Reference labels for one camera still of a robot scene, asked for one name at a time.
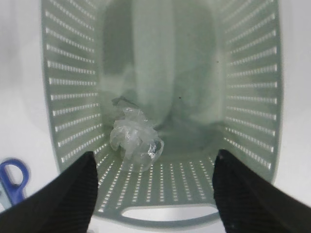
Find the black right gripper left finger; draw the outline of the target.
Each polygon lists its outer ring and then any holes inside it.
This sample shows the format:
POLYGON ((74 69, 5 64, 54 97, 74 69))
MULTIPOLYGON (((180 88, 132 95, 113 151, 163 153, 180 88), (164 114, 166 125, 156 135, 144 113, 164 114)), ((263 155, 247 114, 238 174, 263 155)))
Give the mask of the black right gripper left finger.
POLYGON ((85 152, 44 188, 0 215, 2 233, 86 233, 98 197, 94 153, 85 152))

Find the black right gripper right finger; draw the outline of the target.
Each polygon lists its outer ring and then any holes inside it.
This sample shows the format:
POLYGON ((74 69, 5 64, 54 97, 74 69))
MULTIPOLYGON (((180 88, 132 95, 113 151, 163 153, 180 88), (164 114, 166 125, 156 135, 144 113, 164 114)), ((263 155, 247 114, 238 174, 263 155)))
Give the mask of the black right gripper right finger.
POLYGON ((309 233, 311 209, 263 179, 227 150, 219 150, 214 200, 227 233, 309 233))

